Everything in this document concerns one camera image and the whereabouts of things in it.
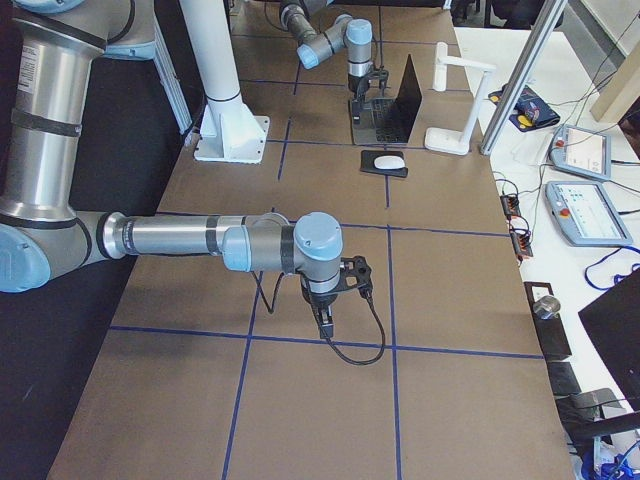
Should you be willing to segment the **dark grey laptop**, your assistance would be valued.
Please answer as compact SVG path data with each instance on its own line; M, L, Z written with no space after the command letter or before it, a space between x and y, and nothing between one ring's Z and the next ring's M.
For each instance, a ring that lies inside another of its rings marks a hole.
M408 55L395 98L378 97L361 102L359 125L351 122L354 145L407 144L417 118L422 92L411 55Z

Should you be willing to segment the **black mouse pad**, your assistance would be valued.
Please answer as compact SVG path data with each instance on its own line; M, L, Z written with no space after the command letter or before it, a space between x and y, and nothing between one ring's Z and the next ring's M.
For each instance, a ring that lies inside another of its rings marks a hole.
M398 178L408 176L408 168L401 151L362 150L360 171Z

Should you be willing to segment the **white computer mouse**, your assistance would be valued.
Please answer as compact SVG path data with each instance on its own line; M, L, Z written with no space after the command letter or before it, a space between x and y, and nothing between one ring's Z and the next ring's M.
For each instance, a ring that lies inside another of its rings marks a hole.
M374 159L374 166L379 170L400 170L405 167L405 162L397 155L382 155Z

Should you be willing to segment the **white desk lamp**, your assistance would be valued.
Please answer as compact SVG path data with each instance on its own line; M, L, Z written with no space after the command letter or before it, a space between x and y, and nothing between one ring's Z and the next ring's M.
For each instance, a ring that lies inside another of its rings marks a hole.
M449 123L451 126L456 125L457 129L429 126L425 132L424 146L436 152L465 156L470 151L472 133L479 117L482 101L487 97L496 65L452 56L448 53L448 45L445 42L437 42L432 82L432 88L436 92L447 91L449 67L478 70L481 72L481 80L473 96L454 98L448 95L446 97L447 100L454 101L452 106L454 119Z

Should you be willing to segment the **black orange usb hub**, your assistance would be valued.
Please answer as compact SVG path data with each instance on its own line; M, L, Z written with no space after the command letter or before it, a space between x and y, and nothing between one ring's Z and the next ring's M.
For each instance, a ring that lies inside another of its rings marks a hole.
M533 257L533 251L530 242L530 235L521 233L519 230L511 229L509 231L511 243L516 258L520 261Z
M521 216L520 201L516 194L504 194L500 196L504 216L507 220Z

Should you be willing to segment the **space pattern pencil pouch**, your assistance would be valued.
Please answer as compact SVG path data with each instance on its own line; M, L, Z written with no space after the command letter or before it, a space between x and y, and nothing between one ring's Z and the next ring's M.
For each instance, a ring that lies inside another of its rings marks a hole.
M529 132L558 124L560 116L526 85L513 107L509 120L519 131Z

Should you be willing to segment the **metal cylinder weight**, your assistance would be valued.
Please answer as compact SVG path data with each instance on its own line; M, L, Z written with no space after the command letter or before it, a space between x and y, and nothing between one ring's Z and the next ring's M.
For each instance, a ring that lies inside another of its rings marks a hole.
M532 304L534 317L543 321L555 318L559 314L560 309L560 301L552 295L542 296Z

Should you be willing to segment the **far teach pendant tablet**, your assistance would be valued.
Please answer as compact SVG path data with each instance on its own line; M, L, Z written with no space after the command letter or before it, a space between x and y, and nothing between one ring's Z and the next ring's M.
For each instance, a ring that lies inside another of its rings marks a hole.
M599 181L611 177L611 140L604 133L562 125L553 134L548 157L565 173Z

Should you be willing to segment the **teach pendant tablet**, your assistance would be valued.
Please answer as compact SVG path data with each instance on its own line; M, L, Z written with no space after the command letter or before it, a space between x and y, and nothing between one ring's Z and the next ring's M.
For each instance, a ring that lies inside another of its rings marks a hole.
M550 181L547 204L565 239L576 247L621 247L633 243L604 187L596 181Z
M611 177L611 140L604 133L562 125L553 134L548 157L565 173L599 181Z

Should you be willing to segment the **near teach pendant tablet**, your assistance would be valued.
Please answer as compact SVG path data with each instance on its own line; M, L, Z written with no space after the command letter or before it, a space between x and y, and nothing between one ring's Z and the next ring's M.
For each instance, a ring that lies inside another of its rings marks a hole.
M596 181L550 181L547 204L565 239L576 247L621 247L633 243L604 187Z

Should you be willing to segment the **black monitor corner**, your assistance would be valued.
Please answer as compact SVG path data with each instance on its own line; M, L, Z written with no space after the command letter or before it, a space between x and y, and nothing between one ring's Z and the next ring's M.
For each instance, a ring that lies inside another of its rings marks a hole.
M639 410L639 272L600 295L579 312L593 346L612 378Z

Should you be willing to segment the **white mounting base plate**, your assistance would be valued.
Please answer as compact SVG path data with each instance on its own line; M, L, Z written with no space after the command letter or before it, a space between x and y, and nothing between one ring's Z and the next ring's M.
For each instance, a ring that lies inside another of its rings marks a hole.
M256 116L245 104L231 111L205 107L194 157L203 162L258 164L270 128L268 116Z

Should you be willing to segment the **aluminium frame post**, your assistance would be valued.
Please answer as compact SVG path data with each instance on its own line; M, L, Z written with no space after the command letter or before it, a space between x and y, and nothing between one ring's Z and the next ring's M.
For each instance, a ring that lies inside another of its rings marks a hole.
M515 107L551 33L556 28L567 3L567 0L546 0L544 2L479 146L482 155L491 155L502 130L508 123L512 109Z

